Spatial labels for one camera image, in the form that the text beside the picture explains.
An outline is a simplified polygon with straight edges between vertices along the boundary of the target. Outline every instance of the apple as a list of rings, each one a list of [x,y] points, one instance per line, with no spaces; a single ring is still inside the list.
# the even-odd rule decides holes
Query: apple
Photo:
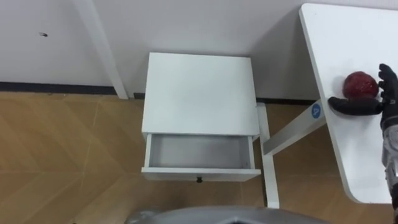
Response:
[[[364,72],[351,73],[344,81],[343,94],[347,99],[375,98],[378,93],[375,79]]]

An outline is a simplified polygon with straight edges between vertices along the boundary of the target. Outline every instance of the black baseboard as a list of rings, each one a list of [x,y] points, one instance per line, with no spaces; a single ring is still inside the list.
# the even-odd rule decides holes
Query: black baseboard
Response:
[[[134,93],[134,99],[145,99],[145,93]],[[315,100],[292,100],[292,99],[272,99],[272,98],[256,98],[259,103],[278,104],[278,105],[312,105]]]
[[[0,91],[116,95],[116,91],[112,86],[60,85],[13,82],[0,82]],[[134,93],[134,98],[137,100],[143,100],[145,99],[145,93]],[[293,100],[274,98],[256,98],[256,101],[260,103],[279,105],[312,105],[315,102],[315,100]]]
[[[59,85],[13,82],[0,82],[0,91],[116,95],[116,91],[114,90],[113,86]]]

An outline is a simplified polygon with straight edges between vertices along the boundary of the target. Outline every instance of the white table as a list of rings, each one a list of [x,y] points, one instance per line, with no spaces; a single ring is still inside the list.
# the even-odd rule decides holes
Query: white table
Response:
[[[343,97],[343,80],[352,72],[364,71],[379,80],[380,63],[398,71],[398,11],[304,4],[300,19],[320,100],[265,142],[265,155],[326,122],[347,196],[361,203],[391,203],[381,164],[381,115],[344,116],[332,111],[327,99]],[[321,108],[315,118],[314,107]],[[276,191],[269,194],[277,199]]]
[[[266,112],[256,104],[250,58],[150,53],[142,173],[197,182],[260,175],[252,148],[257,110]]]

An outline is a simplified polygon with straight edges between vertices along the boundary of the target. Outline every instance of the open drawer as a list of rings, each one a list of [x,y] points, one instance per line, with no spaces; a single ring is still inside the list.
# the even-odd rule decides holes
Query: open drawer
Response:
[[[246,181],[254,168],[252,137],[148,134],[141,172],[150,180]]]

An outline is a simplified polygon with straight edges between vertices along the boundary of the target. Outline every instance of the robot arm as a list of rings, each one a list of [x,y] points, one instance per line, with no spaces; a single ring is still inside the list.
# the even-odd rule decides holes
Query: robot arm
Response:
[[[382,163],[386,168],[386,180],[391,194],[394,220],[398,223],[398,125],[383,132]]]
[[[398,78],[387,65],[380,64],[379,87],[382,102],[376,99],[346,100],[329,98],[330,106],[340,113],[353,116],[367,116],[382,113],[383,135],[382,163],[386,168],[386,180],[394,208],[394,220],[398,224]]]

